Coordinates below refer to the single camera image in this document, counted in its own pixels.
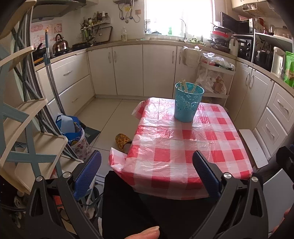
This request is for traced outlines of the person's hand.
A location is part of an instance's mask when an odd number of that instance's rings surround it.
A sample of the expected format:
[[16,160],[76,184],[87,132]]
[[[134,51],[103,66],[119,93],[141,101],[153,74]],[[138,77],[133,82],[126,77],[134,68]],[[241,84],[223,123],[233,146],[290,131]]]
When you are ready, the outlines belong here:
[[[289,208],[285,211],[283,219],[281,220],[280,224],[284,221],[285,217],[288,215],[290,210],[291,209]],[[278,229],[280,224],[274,227],[272,233],[274,233]],[[154,226],[152,228],[142,231],[141,233],[128,236],[125,239],[158,239],[159,235],[160,235],[159,226]]]

